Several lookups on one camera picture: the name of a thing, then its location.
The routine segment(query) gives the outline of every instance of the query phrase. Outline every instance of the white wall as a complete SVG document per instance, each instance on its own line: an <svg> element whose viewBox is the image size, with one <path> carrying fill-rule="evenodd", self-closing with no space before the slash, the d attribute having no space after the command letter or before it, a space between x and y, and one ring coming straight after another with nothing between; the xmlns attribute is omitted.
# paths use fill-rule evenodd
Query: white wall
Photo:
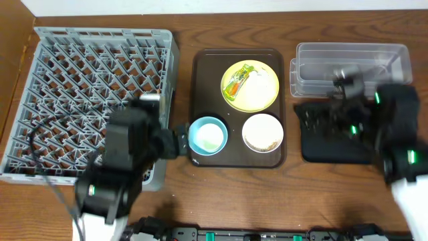
<svg viewBox="0 0 428 241"><path fill-rule="evenodd" d="M428 9L428 0L21 0L36 16Z"/></svg>

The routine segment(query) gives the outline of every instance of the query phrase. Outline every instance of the green tape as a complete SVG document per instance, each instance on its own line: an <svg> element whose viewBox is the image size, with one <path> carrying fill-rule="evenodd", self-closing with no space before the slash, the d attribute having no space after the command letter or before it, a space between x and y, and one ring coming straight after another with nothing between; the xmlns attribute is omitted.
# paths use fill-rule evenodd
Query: green tape
<svg viewBox="0 0 428 241"><path fill-rule="evenodd" d="M294 235L293 236L293 241L302 241L302 237L299 235Z"/></svg>
<svg viewBox="0 0 428 241"><path fill-rule="evenodd" d="M215 241L215 234L214 233L207 233L207 235L205 235L205 237L207 237L206 241Z"/></svg>

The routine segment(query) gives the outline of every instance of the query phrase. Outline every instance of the brown cardboard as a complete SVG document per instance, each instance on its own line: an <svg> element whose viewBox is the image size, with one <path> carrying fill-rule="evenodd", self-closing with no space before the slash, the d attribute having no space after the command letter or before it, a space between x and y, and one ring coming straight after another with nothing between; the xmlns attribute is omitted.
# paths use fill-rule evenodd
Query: brown cardboard
<svg viewBox="0 0 428 241"><path fill-rule="evenodd" d="M35 17L20 0L0 1L0 136Z"/></svg>

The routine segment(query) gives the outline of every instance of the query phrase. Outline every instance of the wooden table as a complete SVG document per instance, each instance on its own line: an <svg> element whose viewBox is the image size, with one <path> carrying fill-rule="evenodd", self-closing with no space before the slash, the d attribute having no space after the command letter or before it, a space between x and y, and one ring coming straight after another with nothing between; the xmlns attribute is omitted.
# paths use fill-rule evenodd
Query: wooden table
<svg viewBox="0 0 428 241"><path fill-rule="evenodd" d="M204 48L275 48L286 67L288 156L278 169L197 168L169 161L165 187L142 193L130 221L156 216L204 228L307 230L374 222L406 231L406 222L377 170L368 165L305 163L292 111L289 63L300 42L402 43L410 51L414 86L421 97L419 121L428 117L428 11L355 11L224 15L44 17L36 26L169 29L180 48L172 125L187 121L193 56ZM25 64L1 140L1 154L23 92L38 37L31 35ZM428 127L420 126L428 137ZM72 187L61 187L73 198ZM72 222L53 193L39 185L0 183L0 239L70 240Z"/></svg>

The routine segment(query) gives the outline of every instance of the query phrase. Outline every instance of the dark brown tray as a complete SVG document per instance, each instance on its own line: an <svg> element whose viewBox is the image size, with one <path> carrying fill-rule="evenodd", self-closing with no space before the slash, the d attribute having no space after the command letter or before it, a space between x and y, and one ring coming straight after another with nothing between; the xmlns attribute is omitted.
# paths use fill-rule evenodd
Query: dark brown tray
<svg viewBox="0 0 428 241"><path fill-rule="evenodd" d="M242 60L258 60L270 66L280 81L280 91L274 103L267 109L246 113L235 110L221 95L220 83L224 72L232 64ZM255 50L203 50L193 59L190 120L202 116L214 116L222 120L229 138L223 150L212 156L201 156L191 151L192 163L199 167L279 167L286 159L286 116L284 110L284 61L282 55L272 49ZM284 140L271 153L261 154L249 149L242 139L242 126L252 115L271 114L282 123Z"/></svg>

